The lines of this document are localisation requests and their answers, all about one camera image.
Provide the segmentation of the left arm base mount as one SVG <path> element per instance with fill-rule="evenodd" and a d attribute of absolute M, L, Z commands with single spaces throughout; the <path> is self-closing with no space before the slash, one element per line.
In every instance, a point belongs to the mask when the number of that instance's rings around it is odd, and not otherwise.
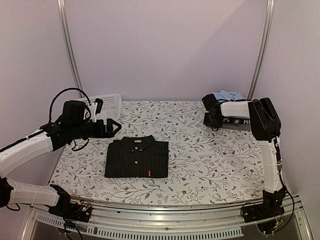
<path fill-rule="evenodd" d="M 77 202 L 70 202 L 67 199 L 59 200 L 56 206 L 48 208 L 48 212 L 65 219 L 88 223 L 92 213 L 92 204 L 82 199 Z"/>

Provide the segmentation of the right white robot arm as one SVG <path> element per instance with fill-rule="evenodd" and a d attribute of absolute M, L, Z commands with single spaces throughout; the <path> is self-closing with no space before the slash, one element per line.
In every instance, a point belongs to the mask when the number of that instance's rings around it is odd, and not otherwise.
<path fill-rule="evenodd" d="M 282 205 L 287 191 L 282 178 L 281 121 L 271 99 L 219 100 L 211 93 L 202 98 L 202 103 L 207 111 L 203 124 L 212 130 L 222 128 L 226 119 L 249 121 L 264 166 L 263 203 L 258 213 L 262 218 L 269 218 Z"/>

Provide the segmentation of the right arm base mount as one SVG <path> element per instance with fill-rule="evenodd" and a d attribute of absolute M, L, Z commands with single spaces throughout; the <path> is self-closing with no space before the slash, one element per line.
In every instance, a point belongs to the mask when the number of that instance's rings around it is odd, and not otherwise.
<path fill-rule="evenodd" d="M 240 215 L 245 223 L 277 217 L 284 213 L 285 210 L 282 204 L 276 207 L 266 207 L 263 203 L 246 202 L 240 208 Z"/>

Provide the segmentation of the black pinstriped long sleeve shirt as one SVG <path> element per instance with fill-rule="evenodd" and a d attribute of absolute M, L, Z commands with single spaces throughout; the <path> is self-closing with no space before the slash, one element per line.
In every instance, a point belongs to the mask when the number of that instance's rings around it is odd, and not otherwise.
<path fill-rule="evenodd" d="M 123 137 L 108 145 L 106 178 L 164 179 L 169 174 L 169 143 L 152 135 Z"/>

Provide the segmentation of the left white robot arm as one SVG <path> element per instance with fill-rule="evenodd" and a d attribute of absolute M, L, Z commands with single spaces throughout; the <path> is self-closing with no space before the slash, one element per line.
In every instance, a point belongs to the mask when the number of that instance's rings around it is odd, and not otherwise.
<path fill-rule="evenodd" d="M 25 163 L 57 151 L 75 140 L 88 142 L 91 138 L 112 138 L 122 128 L 116 120 L 121 113 L 118 93 L 89 97 L 77 88 L 83 98 L 68 100 L 62 113 L 32 134 L 0 150 L 0 206 L 26 204 L 55 208 L 63 217 L 74 213 L 70 195 L 58 185 L 41 186 L 17 182 L 7 176 Z"/>

